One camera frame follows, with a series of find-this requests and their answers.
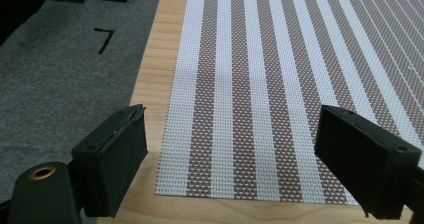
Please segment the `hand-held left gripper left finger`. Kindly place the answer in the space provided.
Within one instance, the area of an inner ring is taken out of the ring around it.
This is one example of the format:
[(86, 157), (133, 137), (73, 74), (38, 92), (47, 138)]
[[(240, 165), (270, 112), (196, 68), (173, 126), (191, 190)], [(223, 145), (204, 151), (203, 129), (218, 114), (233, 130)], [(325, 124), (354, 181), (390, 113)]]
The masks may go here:
[(144, 106), (128, 106), (109, 116), (72, 149), (76, 172), (85, 180), (84, 211), (115, 217), (148, 154)]

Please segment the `striped woven placemat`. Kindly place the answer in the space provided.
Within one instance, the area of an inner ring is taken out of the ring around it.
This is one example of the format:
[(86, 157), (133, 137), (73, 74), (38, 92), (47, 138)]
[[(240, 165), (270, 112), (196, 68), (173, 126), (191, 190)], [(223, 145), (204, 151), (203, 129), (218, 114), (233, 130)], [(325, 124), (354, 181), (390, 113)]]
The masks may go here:
[(422, 151), (424, 0), (187, 0), (156, 193), (349, 204), (322, 106)]

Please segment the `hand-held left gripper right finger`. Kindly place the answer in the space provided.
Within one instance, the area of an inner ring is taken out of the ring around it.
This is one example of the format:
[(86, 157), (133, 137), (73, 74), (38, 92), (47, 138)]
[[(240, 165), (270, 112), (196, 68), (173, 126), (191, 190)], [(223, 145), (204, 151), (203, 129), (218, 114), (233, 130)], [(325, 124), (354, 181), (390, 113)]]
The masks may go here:
[(315, 155), (366, 215), (399, 219), (402, 210), (422, 218), (422, 151), (364, 117), (323, 105)]

